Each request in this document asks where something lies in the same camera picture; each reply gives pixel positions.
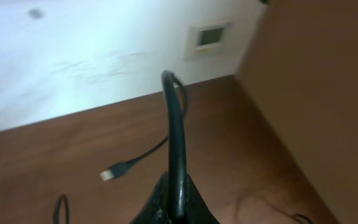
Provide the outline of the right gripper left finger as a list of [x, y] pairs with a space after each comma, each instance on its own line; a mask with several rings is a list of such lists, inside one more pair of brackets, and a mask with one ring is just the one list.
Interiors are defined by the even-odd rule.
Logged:
[[145, 205], [130, 224], [170, 224], [167, 214], [168, 172], [164, 172], [157, 181]]

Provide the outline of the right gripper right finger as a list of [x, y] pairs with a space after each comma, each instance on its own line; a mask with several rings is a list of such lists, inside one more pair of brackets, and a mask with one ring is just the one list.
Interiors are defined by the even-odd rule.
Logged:
[[186, 175], [184, 222], [186, 224], [219, 224], [189, 174]]

